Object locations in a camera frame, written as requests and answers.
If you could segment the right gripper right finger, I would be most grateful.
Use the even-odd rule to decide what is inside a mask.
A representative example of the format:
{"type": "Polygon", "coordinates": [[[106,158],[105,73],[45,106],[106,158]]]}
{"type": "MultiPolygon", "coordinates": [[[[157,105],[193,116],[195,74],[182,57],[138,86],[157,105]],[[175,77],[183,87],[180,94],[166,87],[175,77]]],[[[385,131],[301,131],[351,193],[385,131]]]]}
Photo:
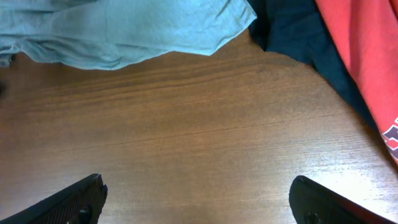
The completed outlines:
{"type": "Polygon", "coordinates": [[[306,176],[297,176],[289,205],[298,224],[395,224],[306,176]]]}

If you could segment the light blue t-shirt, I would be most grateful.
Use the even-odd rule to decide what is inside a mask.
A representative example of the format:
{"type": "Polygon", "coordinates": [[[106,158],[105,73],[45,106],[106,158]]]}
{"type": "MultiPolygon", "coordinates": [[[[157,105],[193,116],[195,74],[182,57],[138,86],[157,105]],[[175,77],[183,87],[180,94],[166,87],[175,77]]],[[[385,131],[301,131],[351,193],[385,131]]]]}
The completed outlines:
{"type": "Polygon", "coordinates": [[[1,0],[1,65],[20,52],[84,70],[211,55],[256,17],[245,0],[1,0]]]}

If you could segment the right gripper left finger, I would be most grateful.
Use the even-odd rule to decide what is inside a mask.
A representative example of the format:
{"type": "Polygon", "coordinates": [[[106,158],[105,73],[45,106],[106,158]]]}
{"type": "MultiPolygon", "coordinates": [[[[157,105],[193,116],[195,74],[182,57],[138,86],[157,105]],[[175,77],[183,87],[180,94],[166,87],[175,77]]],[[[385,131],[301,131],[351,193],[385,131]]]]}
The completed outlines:
{"type": "Polygon", "coordinates": [[[108,196],[100,174],[91,174],[1,224],[97,224],[108,196]]]}

